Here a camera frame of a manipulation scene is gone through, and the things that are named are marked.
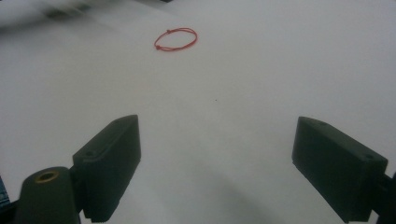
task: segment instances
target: white surface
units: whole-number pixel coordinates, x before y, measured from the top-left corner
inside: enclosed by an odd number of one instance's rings
[[[34,3],[0,3],[0,175],[11,200],[28,175],[70,167],[130,114],[143,157],[108,223],[342,223],[291,163],[299,116],[329,122],[396,171],[393,0],[120,0],[68,21],[42,19]],[[183,26],[199,33],[194,47],[152,46]]]

